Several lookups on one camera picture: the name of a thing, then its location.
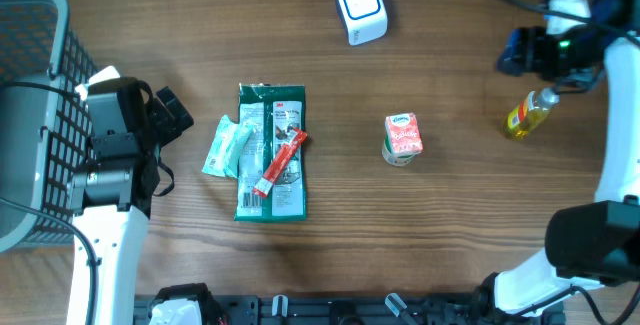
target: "yellow liquid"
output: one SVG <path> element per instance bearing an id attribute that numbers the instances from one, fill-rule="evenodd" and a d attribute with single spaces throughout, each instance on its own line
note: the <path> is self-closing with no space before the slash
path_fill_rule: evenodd
<path id="1" fill-rule="evenodd" d="M 513 128 L 509 127 L 509 118 L 507 117 L 502 125 L 504 135 L 512 140 L 524 139 L 525 136 L 529 135 L 533 129 L 549 116 L 550 112 L 551 109 L 539 107 L 530 109 L 527 112 L 527 116 L 524 117 L 524 120 L 520 121 L 520 123 Z"/>

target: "wooden table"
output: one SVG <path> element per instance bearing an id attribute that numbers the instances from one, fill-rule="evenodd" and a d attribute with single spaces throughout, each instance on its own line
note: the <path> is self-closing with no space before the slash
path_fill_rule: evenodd
<path id="1" fill-rule="evenodd" d="M 605 86 L 563 98 L 525 142 L 499 131 L 544 86 L 494 71 L 511 29 L 539 16 L 495 0 L 385 0 L 387 35 L 351 47 L 334 0 L 69 3 L 98 64 L 170 86 L 195 118 L 163 149 L 177 187 L 153 204 L 138 294 L 190 282 L 260 296 L 469 291 L 543 246 L 555 211 L 592 200 Z M 305 222 L 234 222 L 236 181 L 200 171 L 219 119 L 237 119 L 240 82 L 307 86 Z M 425 151 L 395 168 L 381 156 L 383 120 L 409 111 Z M 0 254 L 0 323 L 64 323 L 72 258 L 70 248 Z M 605 316 L 631 291 L 598 291 Z M 567 307 L 571 324 L 595 322 L 580 297 Z"/>

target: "3m package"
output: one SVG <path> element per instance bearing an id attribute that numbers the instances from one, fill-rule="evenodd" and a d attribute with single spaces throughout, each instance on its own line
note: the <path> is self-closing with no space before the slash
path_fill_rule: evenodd
<path id="1" fill-rule="evenodd" d="M 298 149 L 265 199 L 253 193 L 278 150 L 305 129 L 304 85 L 240 85 L 239 122 L 255 124 L 238 162 L 235 220 L 280 222 L 307 218 L 302 151 Z"/>

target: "red and white carton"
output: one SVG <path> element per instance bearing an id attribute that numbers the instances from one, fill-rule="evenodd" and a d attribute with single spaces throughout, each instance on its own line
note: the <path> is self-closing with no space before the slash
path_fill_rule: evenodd
<path id="1" fill-rule="evenodd" d="M 394 157 L 414 156 L 422 152 L 420 129 L 414 113 L 387 116 L 384 124 L 389 150 Z"/>
<path id="2" fill-rule="evenodd" d="M 262 178 L 258 180 L 258 183 L 253 187 L 253 193 L 263 199 L 266 199 L 267 195 L 269 195 L 273 184 L 287 167 L 289 160 L 291 160 L 296 151 L 298 151 L 300 144 L 307 138 L 307 133 L 300 129 L 292 129 L 292 131 L 295 132 L 294 137 L 288 143 L 282 144 L 276 158 L 273 159 L 267 171 L 264 172 Z"/>

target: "yellow bottle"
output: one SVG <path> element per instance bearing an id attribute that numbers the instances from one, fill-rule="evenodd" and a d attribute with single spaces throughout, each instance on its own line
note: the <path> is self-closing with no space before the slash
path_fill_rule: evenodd
<path id="1" fill-rule="evenodd" d="M 551 88 L 532 91 L 504 120 L 504 133 L 509 139 L 522 140 L 549 116 L 560 96 Z"/>

